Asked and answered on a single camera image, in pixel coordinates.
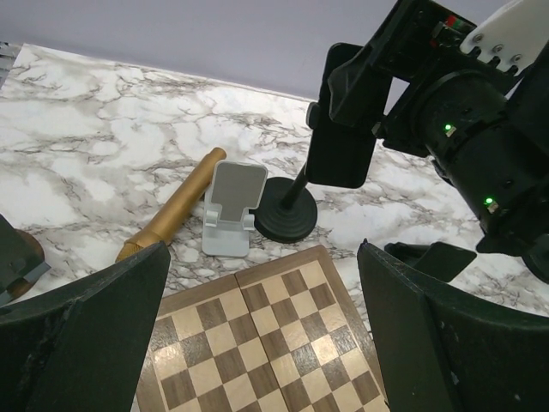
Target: gray wall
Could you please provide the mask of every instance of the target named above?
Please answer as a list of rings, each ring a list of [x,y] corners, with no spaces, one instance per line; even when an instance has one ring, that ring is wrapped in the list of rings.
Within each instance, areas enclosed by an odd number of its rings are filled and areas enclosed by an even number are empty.
[[[2,0],[0,40],[317,97],[339,41],[364,44],[395,0]],[[480,22],[507,0],[441,0]]]

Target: brown rolling pin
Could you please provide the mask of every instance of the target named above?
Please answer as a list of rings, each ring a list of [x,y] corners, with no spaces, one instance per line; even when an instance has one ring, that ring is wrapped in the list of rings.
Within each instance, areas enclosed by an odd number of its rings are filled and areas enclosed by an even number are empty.
[[[214,168],[218,161],[226,158],[222,148],[214,148],[198,163],[189,177],[178,187],[162,209],[147,226],[124,242],[117,262],[139,252],[141,249],[161,240],[169,245],[173,235],[190,215],[196,202],[202,197],[214,177]]]

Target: wooden chessboard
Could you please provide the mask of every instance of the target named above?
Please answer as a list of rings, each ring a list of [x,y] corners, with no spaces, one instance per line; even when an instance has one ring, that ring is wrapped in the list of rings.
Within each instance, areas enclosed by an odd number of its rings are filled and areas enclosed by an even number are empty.
[[[373,343],[315,247],[164,298],[141,412],[382,412]]]

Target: chessboard square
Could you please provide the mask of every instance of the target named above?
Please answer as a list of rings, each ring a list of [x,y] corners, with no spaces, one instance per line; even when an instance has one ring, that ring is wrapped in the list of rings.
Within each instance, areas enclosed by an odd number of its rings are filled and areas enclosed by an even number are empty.
[[[286,285],[280,276],[270,277],[263,282],[263,289],[271,305],[290,297],[290,294],[286,290]]]
[[[281,331],[290,350],[301,348],[303,345],[309,343],[309,337],[299,320],[283,326]]]
[[[220,373],[217,370],[213,359],[199,363],[195,367],[189,368],[189,375],[195,386],[195,392],[198,396],[222,386]]]
[[[271,306],[266,306],[251,314],[259,336],[267,335],[273,330],[279,329],[275,314]]]
[[[340,410],[337,407],[337,402],[335,401],[332,393],[328,394],[326,397],[323,397],[319,401],[314,402],[312,407],[315,412],[335,412]]]
[[[215,326],[226,322],[225,312],[223,312],[223,305],[219,299],[214,299],[198,305],[196,307],[196,311],[202,321],[204,330],[212,329]]]
[[[362,407],[359,396],[351,382],[334,391],[334,398],[340,412],[355,412]]]
[[[238,351],[242,357],[242,361],[246,366],[246,370],[251,371],[268,362],[265,349],[259,338],[255,338],[238,346]]]
[[[339,356],[330,335],[325,335],[320,339],[316,339],[311,346],[315,351],[315,354],[317,354],[318,362],[321,365],[324,365]]]
[[[300,319],[306,318],[317,311],[317,305],[308,290],[301,294],[296,294],[290,299]]]
[[[201,412],[221,412],[231,410],[231,404],[226,396],[223,386],[215,388],[198,397]]]
[[[355,379],[363,373],[368,372],[370,369],[359,348],[355,348],[346,354],[343,354],[340,359],[341,362],[343,362],[343,366],[345,366],[350,379]]]
[[[189,371],[182,371],[163,379],[162,390],[169,409],[173,409],[196,397]]]
[[[210,330],[206,330],[206,337],[208,338],[209,347],[212,349],[212,354],[214,354],[214,356],[237,347],[229,324],[220,324]]]
[[[185,307],[185,309],[173,313],[172,318],[180,341],[204,332],[195,306]]]
[[[342,387],[351,380],[340,358],[336,358],[326,365],[322,365],[321,368],[324,371],[324,375],[326,376],[332,391]]]
[[[329,290],[327,283],[316,286],[311,289],[310,292],[319,311],[325,307],[332,306],[335,303],[334,295],[332,295],[332,291]]]
[[[242,295],[250,312],[255,312],[262,307],[268,306],[268,297],[261,283],[247,289],[242,289]]]
[[[363,405],[379,396],[379,391],[370,372],[363,373],[354,379],[353,386]]]
[[[171,409],[170,412],[202,412],[202,410],[200,409],[198,398],[195,397],[193,400],[179,405],[175,409]]]
[[[301,270],[301,275],[305,279],[305,283],[309,289],[326,282],[326,275],[318,261],[301,266],[299,270]]]
[[[183,350],[179,343],[174,343],[154,352],[153,361],[156,375],[160,380],[175,375],[187,368]]]
[[[248,376],[250,376],[251,386],[254,388],[257,399],[261,399],[278,389],[275,373],[269,364],[261,365],[253,371],[249,371]]]
[[[387,411],[389,412],[389,408],[387,407],[387,404],[385,403],[385,399],[383,397],[377,397],[370,403],[366,404],[364,406],[365,412],[380,412],[380,411]]]
[[[328,306],[322,309],[319,313],[328,332],[333,332],[334,330],[347,324],[345,315],[343,315],[339,305]]]
[[[290,352],[280,329],[262,336],[261,342],[265,349],[265,353],[271,362]]]
[[[250,377],[247,374],[227,382],[224,386],[232,410],[241,410],[244,406],[256,401],[256,393],[251,387]]]
[[[149,347],[154,352],[155,350],[170,346],[178,340],[178,334],[175,331],[172,317],[163,318],[154,323],[153,335],[151,336]]]
[[[269,393],[266,397],[259,399],[259,406],[262,412],[287,412],[288,408],[280,390]]]
[[[244,302],[240,289],[233,289],[221,295],[220,301],[227,320],[233,320],[248,313],[248,306]]]
[[[248,406],[244,407],[243,409],[240,409],[238,412],[262,412],[261,406],[259,406],[259,402],[255,401],[254,403],[250,403]]]
[[[224,384],[246,373],[246,366],[237,348],[216,356],[215,365]]]
[[[311,342],[328,335],[328,330],[318,312],[301,319],[301,324]]]
[[[346,354],[357,347],[353,335],[346,325],[340,327],[340,329],[334,330],[330,335],[332,336],[338,354]]]
[[[181,341],[181,348],[187,367],[193,367],[214,357],[205,332],[184,339]]]
[[[285,354],[277,360],[273,360],[271,366],[280,387],[289,385],[294,380],[299,379],[299,372],[295,367],[295,363],[293,363],[291,354]]]
[[[294,350],[292,357],[295,366],[298,368],[299,376],[305,376],[320,367],[317,354],[315,354],[310,343]]]
[[[274,303],[271,307],[280,327],[299,320],[298,313],[295,312],[295,307],[293,307],[292,300],[289,298]]]
[[[313,404],[332,392],[322,369],[316,369],[308,375],[305,375],[302,380],[303,385],[305,385],[305,389],[309,394],[309,399]]]
[[[290,412],[300,412],[311,405],[309,395],[307,395],[307,390],[301,379],[292,382],[290,385],[284,386],[281,388],[281,391]]]
[[[290,296],[300,294],[301,292],[307,290],[307,284],[305,283],[305,280],[299,270],[294,270],[290,273],[282,275],[282,281],[284,282],[286,290]]]
[[[232,334],[234,335],[234,340],[237,345],[241,345],[257,337],[256,326],[249,313],[230,320],[229,325],[231,326]]]

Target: marble table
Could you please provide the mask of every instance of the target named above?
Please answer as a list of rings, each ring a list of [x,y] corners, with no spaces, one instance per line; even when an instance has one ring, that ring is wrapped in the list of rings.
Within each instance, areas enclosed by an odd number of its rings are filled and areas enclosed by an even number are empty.
[[[23,46],[0,92],[0,213],[45,248],[52,269],[25,298],[109,266],[214,146],[294,177],[308,101],[165,70]],[[201,252],[202,204],[172,245],[165,295],[322,244],[369,328],[356,251],[363,238],[474,248],[481,231],[426,159],[378,146],[359,190],[310,187],[315,231],[279,245],[254,233],[246,258]],[[518,259],[479,256],[453,285],[549,315],[549,285]]]

